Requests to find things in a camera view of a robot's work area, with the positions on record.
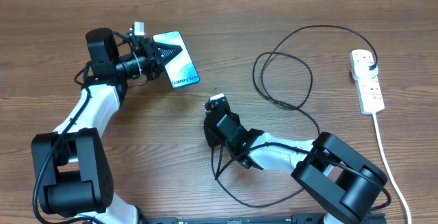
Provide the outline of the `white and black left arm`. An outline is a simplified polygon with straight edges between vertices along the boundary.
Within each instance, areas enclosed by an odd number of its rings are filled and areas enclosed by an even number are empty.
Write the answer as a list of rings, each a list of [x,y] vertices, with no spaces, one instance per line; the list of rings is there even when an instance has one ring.
[[[74,78],[81,88],[77,105],[31,143],[34,215],[41,223],[49,214],[64,223],[145,223],[141,209],[114,191],[103,132],[124,103],[129,80],[152,81],[165,73],[173,88],[181,88],[198,83],[199,76],[178,31],[147,37],[136,22],[126,34],[93,29],[86,42],[90,60]]]

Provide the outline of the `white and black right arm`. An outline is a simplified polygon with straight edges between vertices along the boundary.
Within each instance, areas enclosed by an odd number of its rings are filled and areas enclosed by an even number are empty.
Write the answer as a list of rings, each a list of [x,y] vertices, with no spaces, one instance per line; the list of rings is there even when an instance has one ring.
[[[249,169],[280,170],[292,178],[325,210],[323,223],[364,223],[367,215],[391,203],[387,176],[336,135],[288,140],[246,129],[224,95],[204,104],[204,133],[211,148],[221,147]]]

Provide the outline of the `blue Galaxy smartphone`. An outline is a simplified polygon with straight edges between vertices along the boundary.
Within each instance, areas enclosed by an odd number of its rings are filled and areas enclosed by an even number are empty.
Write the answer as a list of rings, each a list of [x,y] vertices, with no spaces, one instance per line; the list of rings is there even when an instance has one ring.
[[[165,66],[168,79],[173,88],[182,88],[200,82],[201,79],[198,71],[180,32],[173,31],[155,34],[153,40],[168,45],[179,45],[182,48],[182,52]]]

